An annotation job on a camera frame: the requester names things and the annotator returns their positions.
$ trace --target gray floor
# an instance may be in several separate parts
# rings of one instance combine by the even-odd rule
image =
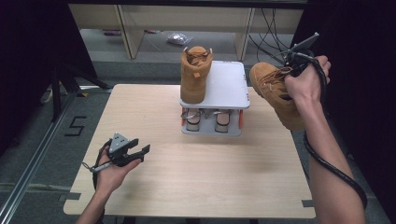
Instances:
[[[109,77],[108,73],[118,71],[123,73],[123,78],[128,78],[128,73],[131,73],[131,79],[134,79],[134,73],[127,69],[129,66],[136,66],[140,68],[140,64],[145,65],[145,69],[158,67],[151,63],[161,66],[161,64],[168,63],[166,69],[177,70],[180,53],[184,47],[171,45],[166,42],[169,34],[173,32],[159,32],[157,34],[146,34],[137,57],[133,60],[127,58],[125,47],[120,36],[105,36],[100,30],[81,30],[81,35],[85,41],[87,49],[93,60],[95,69],[101,71],[98,74],[99,78],[105,81],[114,82],[115,80],[123,80],[129,82],[131,80],[121,79],[120,77]],[[233,34],[224,33],[195,33],[195,32],[179,32],[183,35],[192,37],[189,47],[203,46],[205,48],[212,48],[214,51],[214,60],[217,61],[237,61],[235,48],[233,45]],[[257,34],[252,35],[252,38],[260,43],[261,37]],[[289,45],[292,35],[280,35],[279,38],[285,45]],[[271,45],[275,41],[267,38],[266,41]],[[273,54],[278,53],[276,49],[262,44],[262,47]],[[251,40],[247,45],[247,55],[242,63],[246,67],[260,62],[272,63],[276,66],[281,64],[271,59],[271,57],[264,53],[257,51],[257,47]],[[70,190],[73,184],[74,177],[77,174],[78,167],[85,155],[85,148],[87,148],[92,138],[93,132],[97,122],[102,114],[108,99],[108,93],[90,93],[87,97],[77,97],[71,108],[68,109],[62,124],[62,128],[56,133],[54,140],[50,145],[49,151],[46,153],[35,177],[33,178],[29,189],[23,197],[21,204],[11,219],[11,223],[73,223],[77,216],[69,216],[63,212],[64,196]],[[23,173],[26,164],[33,156],[35,149],[40,144],[40,136],[44,136],[46,130],[50,126],[51,118],[51,103],[40,106],[33,114],[30,122],[26,124],[23,133],[20,134],[20,144],[8,150],[5,155],[0,158],[0,202],[4,202],[8,194],[13,188],[13,185],[18,181]],[[69,129],[68,125],[76,116],[85,116],[85,119],[76,120],[77,125],[83,125],[84,130],[80,136],[67,137],[68,133],[74,133],[76,130]],[[338,136],[337,131],[333,127],[333,131]],[[302,161],[302,166],[306,169],[308,155],[304,150],[302,136],[303,133],[295,132],[292,134],[296,144],[297,151]],[[347,153],[347,148],[343,144],[342,139],[338,136],[337,139],[342,146],[342,149]],[[369,199],[369,204],[366,209],[366,217],[368,223],[389,223],[376,197],[370,190],[370,187],[361,175],[359,167],[353,161],[349,161],[352,167],[354,176],[357,181],[363,186]],[[114,217],[106,217],[106,223],[114,223]],[[167,217],[139,217],[137,219],[139,224],[174,224],[185,223],[184,218],[167,218]],[[213,224],[245,224],[249,223],[247,219],[203,219],[202,223]],[[259,223],[316,223],[314,219],[260,219]]]

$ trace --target human hand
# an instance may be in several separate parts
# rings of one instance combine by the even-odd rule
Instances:
[[[103,150],[99,164],[103,164],[104,162],[110,160],[110,158],[107,156],[108,149],[109,146],[105,147]],[[134,160],[123,167],[119,167],[113,163],[110,163],[106,169],[101,170],[98,173],[96,191],[102,191],[106,193],[113,192],[115,189],[121,186],[125,176],[128,175],[128,173],[133,170],[140,162],[140,159]]]
[[[329,69],[332,66],[326,56],[318,56],[320,66],[326,75],[327,83],[330,82],[328,77]],[[285,85],[288,94],[298,104],[301,101],[318,101],[320,99],[320,83],[315,67],[310,64],[297,77],[286,76]]]

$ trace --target black wire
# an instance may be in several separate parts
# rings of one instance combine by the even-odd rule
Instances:
[[[319,76],[319,82],[320,82],[320,87],[321,87],[321,93],[320,93],[320,102],[323,107],[323,112],[324,115],[327,116],[328,112],[327,109],[325,108],[325,96],[326,96],[326,90],[327,90],[327,80],[326,80],[326,75],[323,72],[323,69],[321,68],[319,61],[314,60],[312,62],[314,67],[316,68]],[[342,180],[344,180],[350,187],[352,187],[361,197],[361,202],[363,203],[364,209],[367,207],[367,196],[364,192],[364,190],[361,188],[361,186],[352,178],[350,178],[348,175],[343,173],[342,171],[338,170],[336,167],[333,165],[329,164],[327,161],[323,160],[317,153],[316,151],[311,147],[311,145],[308,142],[308,137],[306,135],[306,132],[304,133],[304,143],[305,147],[308,150],[309,154],[319,163],[321,164],[324,168],[332,172],[333,174],[337,175],[340,177]]]
[[[323,160],[309,144],[306,133],[304,134],[304,143],[305,143],[305,147],[307,148],[312,158],[314,158],[320,165],[324,166],[327,170],[329,170],[330,172],[332,172],[333,174],[337,175],[342,180],[344,180],[344,182],[346,182],[350,187],[352,187],[358,193],[359,197],[361,197],[361,202],[363,203],[363,207],[365,209],[367,207],[367,196],[364,190],[361,188],[361,186],[355,180],[350,178],[348,175],[338,170],[335,166]]]
[[[282,41],[279,39],[277,36],[277,30],[276,30],[276,21],[275,21],[275,14],[276,14],[276,8],[273,8],[273,18],[274,18],[274,32],[275,32],[275,37],[278,43],[280,43],[284,48],[288,49],[286,45],[282,43]]]
[[[264,10],[263,10],[262,8],[261,8],[261,11],[262,11],[262,16],[264,17],[264,20],[265,20],[265,23],[266,23],[268,29],[267,29],[267,32],[265,33],[265,36],[264,36],[264,37],[262,37],[262,35],[259,34],[260,38],[262,39],[262,41],[261,41],[259,47],[261,48],[262,42],[264,42],[268,47],[270,47],[270,48],[272,48],[272,49],[278,50],[279,53],[282,55],[281,58],[282,58],[283,61],[280,61],[280,60],[277,60],[277,61],[278,61],[279,63],[284,64],[284,63],[285,63],[285,59],[284,59],[283,54],[282,54],[283,49],[281,48],[281,46],[279,45],[279,43],[280,43],[281,45],[283,45],[286,49],[287,49],[288,47],[286,47],[286,46],[280,41],[279,37],[277,36],[276,20],[275,20],[276,10],[273,9],[273,17],[272,17],[272,19],[271,19],[271,23],[268,22],[268,20],[267,20],[267,18],[266,18],[266,16],[265,16]],[[275,34],[272,32],[272,27],[273,27],[273,25],[274,25],[274,29],[275,29]],[[271,45],[271,44],[269,44],[268,42],[265,41],[265,38],[268,36],[268,34],[270,34],[270,35],[272,36],[272,38],[274,39],[274,41],[275,41],[275,43],[276,43],[276,47],[273,46],[273,45]],[[264,52],[265,52],[266,54],[268,54],[269,56],[271,56],[272,58],[277,59],[277,57],[276,57],[275,55],[268,53],[268,51],[264,51]],[[257,50],[257,55],[256,55],[256,56],[257,56],[258,61],[260,61],[260,60],[259,60],[259,55],[258,55],[258,53],[259,53],[259,50]]]
[[[279,63],[283,63],[283,61],[281,61],[280,59],[278,59],[275,55],[273,55],[271,52],[267,51],[266,49],[263,49],[260,45],[258,45],[253,38],[251,37],[251,35],[248,36],[250,38],[250,40],[253,42],[253,44],[257,47],[257,60],[259,60],[259,50],[261,50],[262,52],[266,53],[267,55],[271,56],[272,58],[274,58],[277,62]]]

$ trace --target boot laces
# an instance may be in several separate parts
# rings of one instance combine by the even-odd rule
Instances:
[[[207,58],[207,55],[209,55],[209,52],[208,51],[194,52],[194,53],[188,52],[187,54],[188,54],[187,60],[189,61],[189,63],[191,65],[199,67],[206,62],[206,58]]]
[[[268,74],[267,76],[260,77],[259,82],[262,86],[269,83],[271,88],[271,85],[274,85],[278,82],[283,82],[283,79],[289,74],[291,70],[291,67],[279,68],[276,71]]]

